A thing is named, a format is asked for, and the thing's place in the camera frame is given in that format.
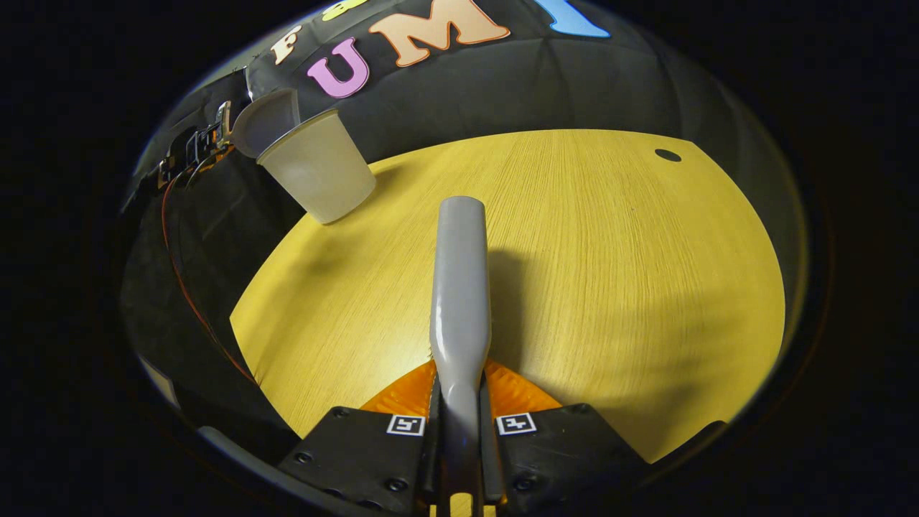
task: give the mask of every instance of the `round table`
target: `round table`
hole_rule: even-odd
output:
[[[593,405],[646,461],[732,419],[776,361],[776,253],[690,142],[517,132],[370,168],[370,197],[333,224],[304,216],[231,316],[255,379],[300,436],[428,360],[437,208],[449,196],[485,204],[490,357],[562,404]]]

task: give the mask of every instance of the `gray handle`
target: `gray handle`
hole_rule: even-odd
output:
[[[431,351],[445,406],[450,490],[474,494],[470,483],[479,481],[479,385],[490,341],[485,206],[465,196],[447,198],[437,222]]]

